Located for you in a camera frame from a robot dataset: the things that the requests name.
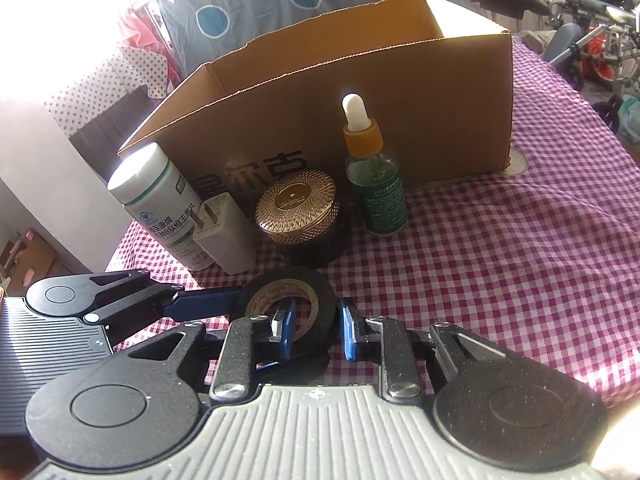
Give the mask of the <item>black electrical tape roll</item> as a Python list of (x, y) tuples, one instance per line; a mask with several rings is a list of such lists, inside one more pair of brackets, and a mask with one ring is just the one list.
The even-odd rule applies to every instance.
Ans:
[(296, 311), (292, 352), (328, 350), (335, 336), (337, 296), (328, 279), (314, 269), (284, 266), (260, 274), (241, 290), (228, 319), (271, 316), (289, 306)]

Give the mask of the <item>white power adapter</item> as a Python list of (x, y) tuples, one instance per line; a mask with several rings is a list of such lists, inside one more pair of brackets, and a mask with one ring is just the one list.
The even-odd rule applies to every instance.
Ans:
[(224, 192), (204, 200), (191, 212), (193, 238), (204, 252), (229, 275), (254, 269), (258, 233), (233, 197)]

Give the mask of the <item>gold lid dark jar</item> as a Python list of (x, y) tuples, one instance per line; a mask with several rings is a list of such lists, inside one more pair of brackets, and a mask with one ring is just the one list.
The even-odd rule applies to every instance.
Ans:
[(315, 169), (288, 174), (267, 188), (255, 220), (289, 263), (314, 269), (337, 259), (350, 234), (336, 182)]

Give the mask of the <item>white supplement bottle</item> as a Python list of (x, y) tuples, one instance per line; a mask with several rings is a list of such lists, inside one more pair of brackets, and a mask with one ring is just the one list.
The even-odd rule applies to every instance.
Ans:
[(213, 264), (194, 240), (191, 214), (200, 209), (202, 200), (157, 143), (127, 156), (108, 180), (107, 189), (188, 270), (201, 271)]

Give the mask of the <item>green dropper bottle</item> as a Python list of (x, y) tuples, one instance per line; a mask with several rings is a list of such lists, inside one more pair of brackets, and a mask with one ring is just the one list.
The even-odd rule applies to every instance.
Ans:
[(348, 151), (346, 176), (367, 230), (392, 235), (408, 221), (404, 184), (397, 157), (385, 146), (382, 132), (357, 93), (342, 99), (346, 124), (343, 136)]

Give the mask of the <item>dark wooden cabinet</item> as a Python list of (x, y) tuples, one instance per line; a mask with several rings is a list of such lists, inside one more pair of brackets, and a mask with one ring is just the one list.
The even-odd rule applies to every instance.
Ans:
[(86, 164), (107, 181), (120, 164), (117, 152), (157, 106), (145, 86), (126, 94), (70, 137)]

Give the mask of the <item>purple checkered tablecloth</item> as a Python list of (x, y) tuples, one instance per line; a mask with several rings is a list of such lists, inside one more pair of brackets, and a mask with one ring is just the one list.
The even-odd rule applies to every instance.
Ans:
[[(397, 155), (407, 225), (375, 236), (345, 174), (344, 96)], [(202, 65), (120, 149), (158, 144), (203, 196), (253, 207), (334, 177), (350, 234), (324, 275), (361, 312), (468, 328), (584, 382), (639, 392), (639, 169), (589, 103), (507, 32), (310, 50), (284, 30)]]

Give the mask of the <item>polka dot white cloth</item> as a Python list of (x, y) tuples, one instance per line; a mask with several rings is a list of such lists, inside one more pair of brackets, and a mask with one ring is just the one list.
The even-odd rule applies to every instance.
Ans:
[(52, 94), (44, 107), (70, 138), (136, 90), (145, 90), (151, 100), (166, 98), (169, 75), (169, 63), (163, 55), (121, 46), (87, 75)]

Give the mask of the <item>pink hanging garment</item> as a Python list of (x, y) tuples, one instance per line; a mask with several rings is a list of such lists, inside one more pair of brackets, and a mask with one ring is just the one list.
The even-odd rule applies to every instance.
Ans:
[(127, 46), (165, 56), (170, 55), (166, 41), (163, 40), (157, 24), (152, 20), (147, 6), (129, 9), (120, 19), (120, 30), (122, 42)]

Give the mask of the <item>brown cardboard box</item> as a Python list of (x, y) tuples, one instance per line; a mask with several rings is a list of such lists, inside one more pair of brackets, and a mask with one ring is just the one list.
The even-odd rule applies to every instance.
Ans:
[(122, 144), (158, 144), (196, 192), (239, 202), (304, 169), (346, 179), (346, 127), (378, 126), (405, 184), (510, 159), (510, 32), (447, 0), (308, 18), (201, 65)]

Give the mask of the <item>wheelchair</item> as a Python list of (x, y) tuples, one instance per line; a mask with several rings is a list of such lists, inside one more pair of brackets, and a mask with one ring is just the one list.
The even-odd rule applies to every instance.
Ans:
[(552, 0), (554, 28), (574, 32), (549, 63), (571, 82), (591, 79), (612, 92), (594, 110), (614, 133), (626, 96), (639, 95), (639, 0)]

